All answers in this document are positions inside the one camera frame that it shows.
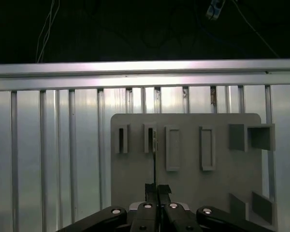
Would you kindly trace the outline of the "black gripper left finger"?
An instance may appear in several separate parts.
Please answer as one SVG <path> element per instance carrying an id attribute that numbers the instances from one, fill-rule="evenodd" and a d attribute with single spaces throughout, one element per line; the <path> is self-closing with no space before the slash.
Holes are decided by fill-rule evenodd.
<path id="1" fill-rule="evenodd" d="M 61 232 L 156 232 L 158 194 L 155 184 L 145 184 L 145 201 L 129 210 L 110 206 L 62 229 Z"/>

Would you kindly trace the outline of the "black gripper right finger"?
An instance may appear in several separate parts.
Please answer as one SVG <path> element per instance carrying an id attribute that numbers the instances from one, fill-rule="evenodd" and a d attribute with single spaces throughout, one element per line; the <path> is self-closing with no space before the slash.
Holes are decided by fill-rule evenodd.
<path id="1" fill-rule="evenodd" d="M 202 206 L 196 213 L 172 202 L 169 185 L 158 185 L 163 232 L 267 232 L 268 228 L 234 216 L 212 206 Z"/>

